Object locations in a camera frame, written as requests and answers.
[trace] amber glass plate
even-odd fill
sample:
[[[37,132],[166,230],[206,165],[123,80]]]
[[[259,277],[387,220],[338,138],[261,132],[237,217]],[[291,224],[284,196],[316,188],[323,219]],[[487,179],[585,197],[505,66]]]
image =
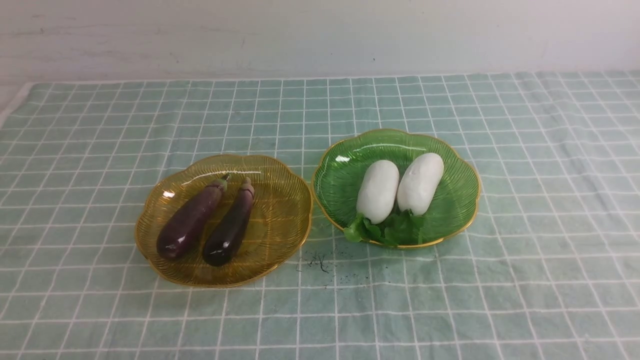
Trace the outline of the amber glass plate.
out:
[[[344,230],[356,218],[358,191],[371,164],[392,161],[402,175],[415,158],[426,152],[442,157],[444,173],[429,210],[422,216],[422,242],[401,243],[398,247],[439,243],[462,232],[475,219],[481,185],[476,170],[451,146],[432,136],[377,129],[334,144],[323,155],[312,178],[314,197],[329,221]]]
[[[176,261],[160,258],[156,238],[162,226],[190,197],[224,174],[230,174],[228,189],[198,246]],[[210,266],[202,260],[202,246],[245,177],[255,188],[255,200],[243,244],[230,263]],[[307,183],[274,158],[211,156],[153,188],[136,224],[136,245],[151,267],[171,282],[211,288],[238,286],[268,274],[295,254],[311,228],[312,204]]]

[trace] white wall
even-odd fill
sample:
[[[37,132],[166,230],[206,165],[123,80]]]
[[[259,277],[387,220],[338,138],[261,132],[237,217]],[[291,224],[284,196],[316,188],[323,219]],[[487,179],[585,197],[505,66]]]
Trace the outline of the white wall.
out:
[[[640,0],[29,0],[0,85],[640,68]]]

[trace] white vegetable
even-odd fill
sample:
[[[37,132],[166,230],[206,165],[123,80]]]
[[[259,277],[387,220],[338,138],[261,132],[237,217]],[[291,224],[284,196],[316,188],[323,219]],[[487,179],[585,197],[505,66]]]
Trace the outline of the white vegetable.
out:
[[[442,158],[433,152],[418,156],[402,176],[397,191],[400,211],[411,209],[415,216],[427,212],[444,172]]]
[[[372,224],[384,221],[394,208],[399,181],[396,164],[389,160],[371,164],[360,185],[356,210]]]

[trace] green glass plate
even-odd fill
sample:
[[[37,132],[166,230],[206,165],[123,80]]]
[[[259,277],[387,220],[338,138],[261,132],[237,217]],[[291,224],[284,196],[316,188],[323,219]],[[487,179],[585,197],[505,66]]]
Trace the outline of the green glass plate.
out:
[[[402,175],[415,158],[426,152],[442,157],[444,174],[429,209],[422,216],[422,243],[416,239],[415,243],[398,247],[417,248],[439,243],[464,231],[473,222],[481,185],[471,165],[451,146],[431,136],[377,129],[334,144],[323,155],[312,178],[314,197],[329,221],[343,231],[356,218],[358,191],[371,164],[390,160]]]

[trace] gold plate rim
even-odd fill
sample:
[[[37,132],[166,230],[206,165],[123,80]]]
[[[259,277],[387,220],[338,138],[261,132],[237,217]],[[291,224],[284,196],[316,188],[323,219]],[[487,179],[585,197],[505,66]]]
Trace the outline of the gold plate rim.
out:
[[[322,155],[322,157],[320,158],[320,163],[318,164],[318,166],[316,167],[316,170],[314,171],[314,174],[311,178],[311,194],[313,195],[314,201],[316,201],[318,203],[318,207],[320,208],[320,210],[323,212],[324,217],[326,217],[330,223],[333,224],[333,226],[337,227],[338,230],[340,231],[344,231],[344,228],[342,226],[340,226],[338,223],[336,223],[335,221],[333,221],[333,219],[329,216],[329,214],[327,214],[326,210],[324,209],[324,206],[322,205],[322,203],[320,202],[320,200],[318,199],[317,195],[316,195],[316,175],[317,172],[320,170],[320,168],[322,167],[322,164],[324,163],[324,159],[327,156],[327,154],[338,144],[341,144],[343,142],[347,142],[347,141],[351,141],[354,139],[357,139],[363,135],[367,135],[367,134],[371,134],[371,133],[375,133],[378,131],[395,131],[398,133],[401,133],[404,136],[418,136],[418,137],[424,137],[424,138],[431,138],[433,140],[436,140],[442,144],[444,144],[446,147],[450,148],[451,151],[453,151],[453,153],[458,157],[458,160],[462,161],[464,164],[466,164],[469,168],[471,168],[471,170],[473,170],[474,175],[476,176],[476,179],[478,181],[478,189],[477,189],[477,196],[476,196],[476,209],[474,211],[474,215],[471,217],[471,219],[465,224],[463,225],[460,229],[458,229],[457,231],[447,235],[447,236],[443,236],[437,240],[433,240],[430,241],[428,243],[423,243],[423,244],[419,244],[419,245],[398,245],[398,249],[421,249],[423,247],[429,247],[432,245],[436,245],[437,243],[441,243],[446,239],[452,238],[460,233],[462,233],[464,230],[466,230],[471,223],[476,219],[476,216],[478,214],[478,208],[479,208],[479,203],[480,203],[480,196],[481,196],[481,190],[482,190],[482,182],[480,180],[480,175],[478,174],[476,168],[474,168],[473,166],[471,166],[471,164],[469,162],[467,162],[466,160],[464,160],[460,154],[458,154],[458,152],[456,151],[456,149],[454,149],[453,147],[451,147],[451,145],[449,145],[448,143],[445,143],[444,141],[442,141],[441,139],[438,139],[434,136],[431,135],[425,135],[425,134],[411,134],[411,133],[407,133],[406,131],[402,131],[402,130],[398,130],[398,129],[373,129],[373,130],[369,130],[369,131],[365,131],[362,134],[353,136],[351,138],[347,138],[347,139],[342,139],[339,142],[329,146],[329,148],[324,152],[324,154]],[[379,245],[382,247],[386,247],[386,248],[390,248],[378,241],[375,240],[370,240],[370,239],[366,239],[367,243],[371,243],[374,245]]]
[[[314,211],[314,202],[312,201],[314,199],[314,194],[313,191],[311,190],[311,187],[309,186],[309,184],[306,182],[306,180],[304,180],[304,178],[302,178],[301,176],[299,176],[298,174],[296,174],[295,172],[293,172],[291,170],[291,168],[289,168],[285,163],[283,163],[282,161],[278,160],[277,158],[274,158],[272,156],[267,156],[267,155],[261,155],[261,154],[254,154],[254,155],[237,155],[237,154],[217,154],[217,155],[212,155],[212,156],[208,156],[206,158],[202,158],[194,163],[192,163],[191,165],[189,165],[188,167],[186,167],[184,170],[178,171],[175,174],[171,174],[167,177],[165,177],[164,179],[160,180],[150,191],[150,194],[158,187],[160,186],[160,184],[162,184],[163,182],[167,181],[169,178],[173,177],[173,176],[177,176],[179,174],[185,173],[187,172],[191,167],[194,167],[196,164],[198,164],[201,161],[206,161],[206,160],[211,160],[213,158],[222,158],[222,157],[227,157],[227,158],[268,158],[271,160],[275,160],[279,165],[283,166],[284,168],[287,169],[287,171],[289,172],[289,174],[291,176],[293,176],[294,178],[296,178],[297,180],[301,181],[304,185],[305,188],[308,191],[308,196],[309,196],[309,212],[308,212],[308,225],[307,225],[307,230],[305,231],[304,236],[302,236],[301,240],[299,241],[299,244],[295,247],[295,249],[292,252],[293,256],[299,249],[300,247],[302,247],[302,245],[307,241],[307,238],[309,237],[309,233],[311,232],[311,226],[312,226],[312,222],[313,222],[313,211]],[[178,281],[172,278],[167,277],[164,273],[162,273],[162,271],[160,271],[160,269],[158,269],[155,264],[153,264],[153,262],[151,262],[151,260],[149,260],[149,258],[147,258],[145,256],[145,253],[141,250],[141,245],[140,245],[140,234],[139,234],[139,228],[140,228],[140,224],[141,224],[141,220],[142,220],[142,216],[148,211],[149,207],[150,207],[150,201],[151,201],[151,197],[150,195],[147,196],[147,199],[145,201],[145,205],[143,207],[142,212],[140,213],[140,216],[138,217],[138,220],[136,221],[136,227],[134,229],[134,238],[136,240],[136,248],[138,250],[138,252],[145,258],[145,260],[147,260],[147,263],[149,264],[149,266],[151,267],[151,269],[153,269],[158,275],[160,275],[160,277],[162,277],[163,279],[170,281],[174,284],[178,284],[178,285],[183,285],[183,286],[188,286],[190,288],[216,288],[216,289],[225,289],[225,288],[235,288],[238,286],[242,286],[244,284],[248,284],[249,282],[252,281],[256,281],[258,279],[261,279],[264,276],[267,276],[267,274],[271,273],[273,270],[276,270],[280,265],[284,264],[287,259],[290,259],[291,257],[289,256],[289,258],[284,259],[283,261],[275,264],[274,266],[272,266],[271,268],[267,269],[266,271],[263,271],[259,274],[257,274],[256,276],[252,277],[251,279],[247,279],[241,282],[235,282],[234,284],[225,284],[225,285],[216,285],[216,284],[187,284],[185,282],[182,281]]]

